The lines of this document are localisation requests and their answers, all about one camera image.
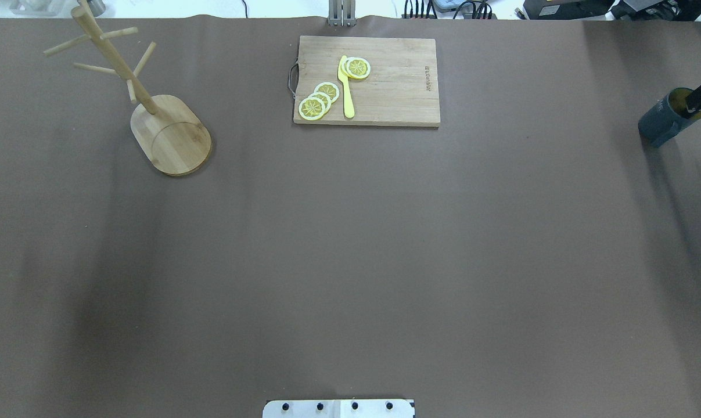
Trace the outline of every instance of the lime slice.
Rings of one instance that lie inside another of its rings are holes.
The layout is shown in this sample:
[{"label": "lime slice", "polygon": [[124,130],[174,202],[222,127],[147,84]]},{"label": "lime slice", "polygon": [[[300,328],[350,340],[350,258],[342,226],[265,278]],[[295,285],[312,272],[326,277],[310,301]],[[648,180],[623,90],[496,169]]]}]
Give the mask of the lime slice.
[{"label": "lime slice", "polygon": [[343,65],[343,72],[348,77],[356,80],[363,80],[371,74],[371,64],[364,58],[359,56],[349,56]]},{"label": "lime slice", "polygon": [[340,97],[340,88],[337,87],[337,84],[334,82],[320,82],[317,87],[314,89],[315,92],[322,92],[325,95],[328,95],[330,98],[330,101],[334,103],[337,101],[337,98]]},{"label": "lime slice", "polygon": [[323,117],[326,111],[323,100],[315,96],[307,97],[299,103],[299,115],[307,121],[316,121]]},{"label": "lime slice", "polygon": [[311,93],[308,97],[320,98],[321,101],[324,102],[324,107],[325,107],[324,112],[325,113],[329,112],[329,108],[332,107],[332,98],[330,98],[329,95],[327,95],[327,93],[314,92],[314,93]]}]

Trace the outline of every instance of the wooden post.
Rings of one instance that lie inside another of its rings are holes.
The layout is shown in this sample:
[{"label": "wooden post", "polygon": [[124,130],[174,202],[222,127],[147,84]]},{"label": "wooden post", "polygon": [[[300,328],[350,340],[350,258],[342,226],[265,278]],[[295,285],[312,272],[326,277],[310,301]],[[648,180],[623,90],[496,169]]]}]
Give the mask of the wooden post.
[{"label": "wooden post", "polygon": [[92,14],[87,13],[87,10],[85,10],[83,7],[76,7],[71,10],[71,16],[75,21],[77,21],[79,26],[82,27],[84,33],[90,37],[92,43],[95,44],[105,59],[107,59],[111,66],[116,69],[116,72],[120,78],[131,81],[133,91],[136,93],[136,98],[141,101],[141,104],[146,108],[146,111],[148,111],[149,114],[156,114],[156,112],[159,111],[159,107],[157,107],[156,103],[154,103],[154,100],[152,100],[152,97],[146,91],[146,88],[144,88],[141,82],[138,81],[138,77],[133,74],[133,71],[131,71],[128,64],[125,63],[124,59],[122,56],[120,56],[112,42],[110,42],[108,39],[101,39],[100,36],[103,34],[103,31],[100,29],[100,26],[98,26],[98,22],[95,21]]}]

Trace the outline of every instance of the cutting board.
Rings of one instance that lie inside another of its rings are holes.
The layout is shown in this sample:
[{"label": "cutting board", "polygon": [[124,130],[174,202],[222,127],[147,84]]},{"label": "cutting board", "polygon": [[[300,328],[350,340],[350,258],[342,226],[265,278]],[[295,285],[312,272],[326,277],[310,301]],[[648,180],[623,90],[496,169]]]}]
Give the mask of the cutting board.
[{"label": "cutting board", "polygon": [[[350,80],[355,117],[343,114],[340,57],[360,56],[371,64],[365,80]],[[438,61],[435,39],[300,37],[299,82],[294,104],[296,124],[439,127]],[[340,88],[340,97],[318,121],[299,116],[300,101],[324,81]]]}]

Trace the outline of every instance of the blue cup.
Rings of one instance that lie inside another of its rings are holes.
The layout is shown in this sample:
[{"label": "blue cup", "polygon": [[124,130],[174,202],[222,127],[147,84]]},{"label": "blue cup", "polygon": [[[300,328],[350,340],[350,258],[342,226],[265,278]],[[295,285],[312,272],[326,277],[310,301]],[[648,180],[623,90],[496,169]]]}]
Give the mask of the blue cup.
[{"label": "blue cup", "polygon": [[682,116],[685,113],[685,98],[692,92],[690,88],[674,88],[639,119],[639,134],[647,138],[651,146],[658,148],[701,119],[701,111],[692,117]]}]

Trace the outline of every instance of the table surface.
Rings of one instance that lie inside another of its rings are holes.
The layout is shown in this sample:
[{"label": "table surface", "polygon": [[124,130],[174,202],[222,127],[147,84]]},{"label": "table surface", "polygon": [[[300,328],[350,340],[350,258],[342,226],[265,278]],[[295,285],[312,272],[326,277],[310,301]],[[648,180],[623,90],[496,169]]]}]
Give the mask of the table surface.
[{"label": "table surface", "polygon": [[[215,150],[160,174],[97,51],[42,56],[73,21],[0,21],[0,416],[701,417],[701,121],[637,133],[701,23],[101,25]],[[299,35],[435,38],[440,129],[292,124]]]},{"label": "table surface", "polygon": [[[37,17],[18,15],[11,11],[17,0],[0,0],[0,18]],[[199,14],[225,18],[242,18],[245,15],[242,0],[103,0],[106,5],[101,18],[176,18]],[[327,0],[246,0],[250,18],[286,18],[303,16],[327,16]],[[404,13],[405,0],[356,0],[355,15],[399,18]],[[523,0],[490,0],[498,19],[518,19],[515,8],[523,10]],[[63,7],[56,18],[70,18],[69,11],[77,6],[77,0],[63,0]],[[441,19],[451,19],[453,12],[439,11]],[[613,20],[611,13],[590,18]]]}]

